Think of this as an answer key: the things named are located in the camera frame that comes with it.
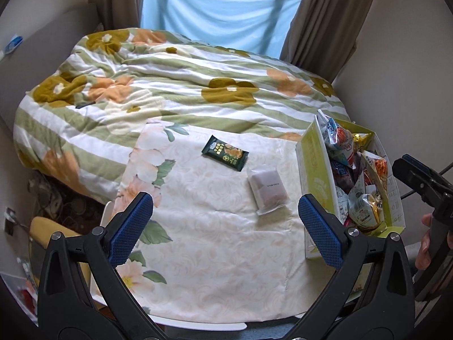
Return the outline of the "person right hand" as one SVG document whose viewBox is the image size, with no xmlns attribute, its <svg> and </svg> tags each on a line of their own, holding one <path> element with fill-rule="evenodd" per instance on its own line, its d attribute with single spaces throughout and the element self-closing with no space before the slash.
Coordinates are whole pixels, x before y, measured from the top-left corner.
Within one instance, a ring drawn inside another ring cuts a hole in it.
<svg viewBox="0 0 453 340">
<path fill-rule="evenodd" d="M 431 264 L 431 254 L 428 252 L 428 249 L 431 245 L 431 225 L 432 225 L 433 215 L 431 213 L 425 214 L 422 217 L 422 224 L 428 227 L 428 231 L 424 234 L 421 240 L 421 245 L 415 259 L 415 267 L 418 270 L 426 270 Z"/>
</svg>

